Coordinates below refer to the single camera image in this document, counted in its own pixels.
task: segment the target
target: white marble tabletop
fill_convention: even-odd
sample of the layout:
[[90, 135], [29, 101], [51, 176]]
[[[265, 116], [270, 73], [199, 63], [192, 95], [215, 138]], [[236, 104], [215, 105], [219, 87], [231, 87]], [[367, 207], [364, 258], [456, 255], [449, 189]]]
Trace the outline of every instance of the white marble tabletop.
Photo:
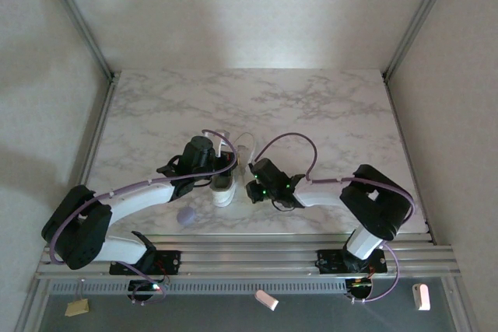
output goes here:
[[[124, 71], [88, 186], [104, 192], [160, 176], [155, 170], [181, 154], [203, 128], [225, 129], [231, 139], [249, 131], [255, 135], [258, 149], [281, 133], [301, 132], [318, 148], [313, 178], [350, 176], [361, 163], [369, 163], [415, 195], [381, 74], [376, 70]], [[276, 142], [265, 154], [288, 175], [304, 173], [312, 155], [303, 139], [292, 137]], [[122, 219], [113, 231], [307, 234], [347, 233], [358, 225], [343, 206], [280, 212], [269, 201], [252, 204], [243, 186], [225, 208], [211, 201], [210, 189], [198, 188], [178, 201]], [[177, 213], [186, 206], [193, 207], [196, 218], [182, 226]], [[401, 232], [427, 232], [420, 209]]]

